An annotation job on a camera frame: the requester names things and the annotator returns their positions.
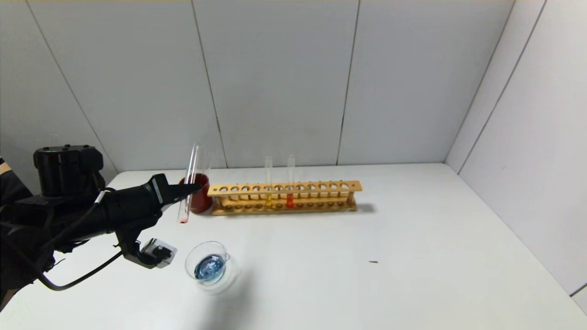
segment yellow liquid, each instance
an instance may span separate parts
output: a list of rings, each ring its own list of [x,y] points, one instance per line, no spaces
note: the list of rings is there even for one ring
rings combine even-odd
[[[265,195],[265,207],[266,208],[272,207],[271,198],[272,198],[271,195]]]

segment glass test tube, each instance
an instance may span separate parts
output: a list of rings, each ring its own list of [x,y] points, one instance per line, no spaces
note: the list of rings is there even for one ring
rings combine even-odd
[[[194,176],[194,164],[195,164],[195,155],[197,154],[198,146],[194,142],[191,148],[191,155],[190,155],[190,163],[187,166],[187,170],[185,171],[185,178],[184,183],[191,183],[190,179]],[[187,219],[190,215],[190,202],[191,202],[191,195],[188,195],[186,198],[181,200],[180,203],[180,211],[177,215],[177,222],[179,223],[186,223]]]
[[[286,187],[287,190],[293,190],[294,189],[294,170],[295,170],[295,156],[294,155],[289,155],[288,157],[288,186]],[[287,202],[285,204],[288,208],[293,208],[294,207],[294,194],[289,193],[288,194],[288,199]]]
[[[271,177],[271,172],[273,171],[273,158],[271,156],[265,157],[265,190],[269,192],[265,195],[265,207],[271,208],[272,203],[272,194],[273,191],[273,179]]]

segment robotic arm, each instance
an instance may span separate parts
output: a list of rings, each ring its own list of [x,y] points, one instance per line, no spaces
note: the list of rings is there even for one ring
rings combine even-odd
[[[99,173],[102,154],[94,147],[45,147],[34,154],[42,194],[2,206],[2,292],[39,279],[61,291],[92,276],[119,256],[146,268],[165,267],[177,249],[151,239],[142,249],[137,237],[157,224],[171,204],[194,194],[199,184],[169,185],[165,174],[123,190],[106,188]],[[120,252],[95,270],[67,285],[44,276],[55,264],[54,251],[72,250],[90,238],[116,233]]]

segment blue liquid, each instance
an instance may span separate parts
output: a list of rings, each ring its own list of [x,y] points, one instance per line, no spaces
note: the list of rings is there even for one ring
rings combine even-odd
[[[194,275],[198,280],[211,281],[224,273],[224,259],[218,254],[211,254],[195,267]]]

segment wall seam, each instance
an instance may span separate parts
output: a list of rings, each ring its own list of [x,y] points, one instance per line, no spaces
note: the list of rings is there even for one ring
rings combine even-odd
[[[481,77],[481,80],[479,81],[479,85],[477,86],[477,90],[475,90],[475,95],[473,95],[473,98],[471,99],[471,103],[469,104],[469,108],[467,109],[467,113],[465,113],[465,116],[463,117],[463,120],[461,121],[461,124],[458,127],[458,132],[454,136],[453,143],[450,145],[448,153],[446,154],[446,157],[444,158],[444,161],[443,161],[444,164],[446,164],[446,160],[448,159],[448,155],[450,154],[451,150],[453,149],[454,143],[457,141],[458,135],[461,133],[461,130],[463,129],[463,125],[464,125],[465,121],[467,120],[469,113],[471,112],[471,108],[473,107],[473,102],[475,102],[475,98],[477,98],[477,94],[479,93],[479,90],[481,89],[481,85],[483,84],[483,80],[485,79],[485,75],[487,74],[487,71],[489,70],[489,66],[491,65],[491,61],[493,60],[493,56],[495,55],[495,51],[497,50],[497,47],[499,46],[499,44],[501,42],[501,38],[504,36],[505,27],[508,25],[508,22],[510,21],[512,11],[514,11],[514,5],[515,5],[515,1],[512,4],[512,7],[510,8],[510,12],[508,13],[508,18],[505,20],[504,27],[501,29],[500,37],[497,40],[495,47],[493,48],[493,52],[491,53],[491,57],[489,58],[489,62],[487,62],[487,66],[485,67],[485,71],[483,72],[483,76]]]
[[[350,85],[350,73],[353,68],[353,55],[355,54],[355,41],[357,40],[357,27],[359,25],[359,10],[361,8],[361,0],[357,2],[357,17],[355,18],[355,32],[353,34],[353,46],[350,50],[350,62],[349,62],[349,76],[346,79],[346,92],[345,92],[345,105],[342,108],[342,120],[340,121],[340,137],[338,139],[338,152],[336,153],[336,165],[338,165],[338,159],[340,157],[340,147],[342,145],[342,130],[345,125],[345,114],[346,105],[349,98],[349,85]]]
[[[94,133],[94,136],[96,136],[96,140],[98,140],[98,143],[100,143],[100,147],[102,147],[102,150],[104,151],[104,156],[106,156],[106,158],[108,158],[108,160],[110,161],[110,164],[112,164],[112,167],[114,167],[114,171],[116,172],[116,174],[119,174],[120,172],[116,168],[116,165],[114,164],[114,162],[112,161],[112,159],[110,158],[110,156],[108,156],[108,152],[106,151],[106,148],[104,147],[104,144],[100,140],[100,137],[96,133],[96,130],[92,126],[92,123],[88,119],[88,117],[86,115],[86,112],[83,110],[82,104],[79,102],[79,100],[77,99],[77,96],[73,92],[73,89],[72,89],[71,85],[69,84],[69,81],[68,81],[67,77],[65,76],[65,73],[61,69],[61,65],[59,65],[59,62],[57,61],[57,57],[55,57],[55,54],[53,53],[53,49],[51,49],[51,46],[49,45],[49,41],[45,37],[45,34],[43,33],[43,30],[41,29],[41,25],[39,24],[39,21],[37,21],[37,18],[35,16],[35,13],[33,12],[33,9],[31,8],[31,5],[30,5],[30,3],[29,3],[28,0],[26,0],[26,5],[29,7],[29,11],[31,12],[31,15],[33,16],[33,19],[35,20],[35,24],[36,24],[37,28],[39,29],[39,32],[41,33],[41,36],[43,37],[43,40],[45,41],[45,45],[47,45],[47,48],[49,49],[49,53],[51,54],[51,57],[53,57],[53,60],[55,61],[55,64],[57,65],[57,68],[59,69],[59,72],[61,73],[61,77],[63,77],[63,80],[65,81],[65,84],[68,86],[69,91],[73,95],[73,98],[75,99],[75,102],[77,103],[77,106],[79,107],[80,111],[82,112],[83,117],[86,119],[87,124],[90,126],[90,129],[92,130],[92,133]]]
[[[214,93],[212,92],[212,83],[210,82],[210,74],[208,73],[208,65],[206,64],[206,55],[204,54],[204,45],[202,44],[202,37],[200,36],[200,27],[198,26],[198,18],[195,15],[194,1],[191,2],[191,10],[194,12],[195,31],[198,33],[198,42],[200,43],[200,51],[202,52],[202,60],[204,61],[204,70],[206,71],[206,79],[208,80],[208,87],[210,88],[210,96],[212,97],[212,108],[214,108],[214,116],[216,116],[216,126],[218,127],[218,134],[220,135],[220,145],[222,146],[222,154],[224,155],[224,163],[228,169],[228,158],[226,158],[226,150],[224,149],[224,141],[222,140],[222,131],[220,130],[220,120],[218,120],[218,112],[216,111],[216,102],[214,101]]]
[[[538,21],[540,20],[540,16],[542,16],[542,11],[544,10],[544,7],[546,6],[546,3],[547,2],[548,2],[548,0],[545,0],[544,3],[542,4],[542,8],[540,8],[540,12],[538,13],[538,16],[536,17],[536,21],[534,22],[534,25],[532,26],[532,30],[530,30],[530,34],[528,35],[528,39],[526,39],[526,43],[524,44],[524,47],[522,48],[522,51],[520,52],[520,54],[518,56],[518,59],[516,60],[516,63],[514,65],[514,68],[513,68],[512,72],[510,73],[510,76],[508,77],[508,80],[505,83],[504,88],[501,90],[500,96],[497,98],[497,101],[495,102],[495,105],[493,106],[493,109],[491,109],[491,113],[487,117],[487,120],[485,121],[485,124],[483,124],[483,128],[481,128],[481,131],[479,132],[479,135],[475,139],[475,142],[473,143],[473,146],[471,147],[471,150],[469,150],[469,153],[467,154],[467,157],[465,158],[465,161],[463,162],[463,165],[461,165],[461,168],[459,169],[459,171],[457,172],[457,174],[461,174],[461,171],[463,170],[463,168],[465,168],[465,165],[467,164],[467,161],[469,160],[469,157],[471,156],[471,153],[475,149],[475,146],[477,145],[477,142],[479,142],[479,138],[481,137],[481,135],[483,135],[483,131],[487,127],[487,123],[489,123],[489,121],[491,120],[491,116],[493,116],[493,113],[495,111],[495,108],[497,108],[497,105],[501,101],[501,97],[504,95],[505,90],[507,89],[508,85],[510,84],[510,81],[511,81],[513,75],[514,75],[514,72],[518,68],[518,64],[519,64],[520,60],[522,59],[522,57],[524,55],[524,52],[526,51],[526,47],[528,46],[528,44],[530,42],[530,39],[532,39],[532,35],[534,34],[534,30],[536,29],[536,26],[538,24]]]

